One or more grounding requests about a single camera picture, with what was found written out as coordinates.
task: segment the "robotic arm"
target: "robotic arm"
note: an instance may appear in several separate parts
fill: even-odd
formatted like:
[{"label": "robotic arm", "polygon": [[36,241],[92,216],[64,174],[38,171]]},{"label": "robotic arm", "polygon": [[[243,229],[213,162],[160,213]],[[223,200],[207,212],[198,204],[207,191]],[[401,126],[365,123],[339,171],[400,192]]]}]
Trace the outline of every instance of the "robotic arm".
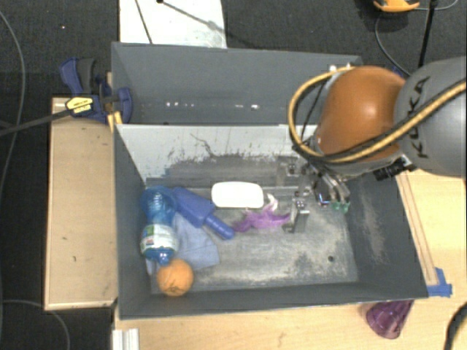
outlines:
[{"label": "robotic arm", "polygon": [[[334,80],[316,130],[301,140],[295,116],[303,94]],[[378,179],[415,167],[466,177],[466,57],[418,69],[406,81],[376,66],[344,67],[304,83],[288,109],[302,172],[321,204],[346,210],[349,179]]]}]

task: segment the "bottle label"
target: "bottle label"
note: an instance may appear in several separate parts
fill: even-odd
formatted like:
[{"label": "bottle label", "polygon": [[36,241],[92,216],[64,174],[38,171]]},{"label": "bottle label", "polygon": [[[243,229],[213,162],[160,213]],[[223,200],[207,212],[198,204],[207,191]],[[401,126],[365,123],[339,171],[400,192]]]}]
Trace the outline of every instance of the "bottle label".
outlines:
[{"label": "bottle label", "polygon": [[179,248],[179,242],[172,227],[151,224],[144,227],[140,248],[142,254],[149,249],[159,248],[170,248],[176,252]]}]

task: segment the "black floor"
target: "black floor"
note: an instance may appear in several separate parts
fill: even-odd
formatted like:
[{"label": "black floor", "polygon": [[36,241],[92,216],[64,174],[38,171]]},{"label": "black floor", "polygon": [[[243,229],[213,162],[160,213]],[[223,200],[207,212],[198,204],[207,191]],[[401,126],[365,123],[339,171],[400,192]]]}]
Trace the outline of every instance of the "black floor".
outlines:
[{"label": "black floor", "polygon": [[[453,0],[439,0],[439,6]],[[377,14],[363,0],[222,0],[229,47],[254,47],[360,55],[392,68],[374,38]],[[421,0],[422,6],[428,0]],[[466,3],[435,14],[426,62],[466,54]],[[26,62],[22,121],[50,113],[54,93],[65,93],[58,64],[93,57],[110,69],[118,40],[118,0],[0,0]],[[387,17],[379,24],[389,53],[407,70],[417,68],[426,12]],[[20,94],[20,61],[0,22],[0,120],[14,123]],[[18,134],[0,210],[1,281],[5,300],[40,303],[44,284],[47,213],[47,126]],[[11,137],[0,138],[0,170]],[[108,349],[109,309],[60,312],[71,349]],[[32,306],[3,307],[0,349],[65,349],[60,323]]]}]

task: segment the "wooden board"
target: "wooden board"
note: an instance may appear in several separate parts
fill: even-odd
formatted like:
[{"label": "wooden board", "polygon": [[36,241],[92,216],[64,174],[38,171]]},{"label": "wooden board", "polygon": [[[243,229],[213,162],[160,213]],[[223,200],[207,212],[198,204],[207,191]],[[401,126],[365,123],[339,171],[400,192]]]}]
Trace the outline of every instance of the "wooden board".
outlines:
[{"label": "wooden board", "polygon": [[[65,99],[54,99],[53,111]],[[50,132],[46,310],[110,306],[117,297],[112,135],[66,117]]]}]

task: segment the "blue tape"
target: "blue tape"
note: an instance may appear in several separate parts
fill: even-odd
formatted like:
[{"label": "blue tape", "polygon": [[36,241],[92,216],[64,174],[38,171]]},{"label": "blue tape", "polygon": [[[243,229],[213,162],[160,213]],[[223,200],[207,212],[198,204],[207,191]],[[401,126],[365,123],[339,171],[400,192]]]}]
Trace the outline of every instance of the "blue tape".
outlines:
[{"label": "blue tape", "polygon": [[435,267],[436,275],[438,276],[439,284],[431,285],[427,288],[430,297],[446,297],[450,298],[452,295],[452,284],[446,283],[444,272],[442,269]]}]

